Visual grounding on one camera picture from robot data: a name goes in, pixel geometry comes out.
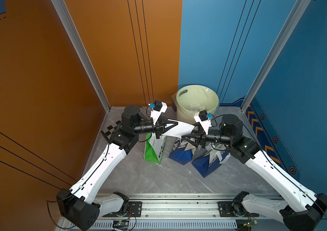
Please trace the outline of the white receipt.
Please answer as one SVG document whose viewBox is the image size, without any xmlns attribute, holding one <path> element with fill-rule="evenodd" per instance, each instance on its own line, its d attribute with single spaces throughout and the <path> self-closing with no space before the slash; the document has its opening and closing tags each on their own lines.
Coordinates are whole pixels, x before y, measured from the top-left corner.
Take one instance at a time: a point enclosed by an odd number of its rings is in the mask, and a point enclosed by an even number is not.
<svg viewBox="0 0 327 231">
<path fill-rule="evenodd" d="M 191 134 L 191 132 L 194 129 L 194 125 L 177 121 L 179 124 L 172 128 L 170 131 L 164 133 L 164 136 L 171 136 L 171 137 L 176 137 L 176 138 L 181 138 L 182 135 L 187 135 Z"/>
</svg>

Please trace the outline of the blue white bag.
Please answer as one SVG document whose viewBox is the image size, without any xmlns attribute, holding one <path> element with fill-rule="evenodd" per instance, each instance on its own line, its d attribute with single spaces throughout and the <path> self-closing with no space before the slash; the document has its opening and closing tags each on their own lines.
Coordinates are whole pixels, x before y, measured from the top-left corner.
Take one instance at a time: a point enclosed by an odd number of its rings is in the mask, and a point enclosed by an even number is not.
<svg viewBox="0 0 327 231">
<path fill-rule="evenodd" d="M 194 145 L 183 139 L 177 138 L 169 154 L 169 158 L 185 165 L 193 159 L 195 150 L 196 147 Z"/>
<path fill-rule="evenodd" d="M 207 150 L 192 161 L 192 165 L 203 178 L 206 178 L 208 175 L 213 173 L 231 157 L 230 152 L 226 147 L 224 147 L 224 145 L 210 145 L 210 148 L 210 150 Z"/>
</svg>

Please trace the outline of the green white paper bag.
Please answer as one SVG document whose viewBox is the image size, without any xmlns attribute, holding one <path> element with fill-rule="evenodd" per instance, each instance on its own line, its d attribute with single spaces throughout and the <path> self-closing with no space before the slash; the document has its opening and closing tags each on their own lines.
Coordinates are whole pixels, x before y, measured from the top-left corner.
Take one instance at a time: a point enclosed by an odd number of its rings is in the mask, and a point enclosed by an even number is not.
<svg viewBox="0 0 327 231">
<path fill-rule="evenodd" d="M 147 134 L 144 149 L 144 160 L 160 163 L 164 153 L 166 136 L 157 138 L 155 133 Z"/>
</svg>

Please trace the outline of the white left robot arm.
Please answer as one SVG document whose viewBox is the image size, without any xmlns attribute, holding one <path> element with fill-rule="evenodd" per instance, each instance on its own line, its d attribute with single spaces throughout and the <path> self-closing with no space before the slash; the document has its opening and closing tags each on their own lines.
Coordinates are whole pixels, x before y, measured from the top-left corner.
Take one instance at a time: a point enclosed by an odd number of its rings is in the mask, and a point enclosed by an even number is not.
<svg viewBox="0 0 327 231">
<path fill-rule="evenodd" d="M 94 200 L 99 189 L 117 164 L 123 160 L 138 142 L 139 134 L 154 133 L 157 138 L 179 125 L 178 121 L 162 117 L 165 104 L 151 104 L 151 116 L 147 118 L 137 105 L 125 107 L 121 122 L 111 134 L 110 140 L 94 165 L 70 189 L 61 189 L 56 196 L 60 214 L 82 231 L 88 230 L 100 216 L 110 213 L 125 215 L 129 198 L 120 192 Z"/>
</svg>

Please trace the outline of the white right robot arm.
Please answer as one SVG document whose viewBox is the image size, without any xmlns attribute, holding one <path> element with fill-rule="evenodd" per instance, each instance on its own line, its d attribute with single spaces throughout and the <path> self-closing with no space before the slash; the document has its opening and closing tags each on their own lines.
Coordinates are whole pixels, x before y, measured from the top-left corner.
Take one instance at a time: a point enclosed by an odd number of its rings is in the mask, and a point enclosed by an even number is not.
<svg viewBox="0 0 327 231">
<path fill-rule="evenodd" d="M 200 116 L 197 131 L 182 138 L 194 146 L 225 145 L 234 158 L 258 173 L 282 197 L 277 201 L 242 191 L 233 199 L 235 215 L 264 215 L 283 223 L 291 231 L 313 231 L 322 218 L 327 217 L 327 196 L 303 186 L 277 165 L 257 142 L 245 137 L 243 122 L 236 115 L 224 115 L 218 130 L 206 128 L 211 122 L 204 118 Z"/>
</svg>

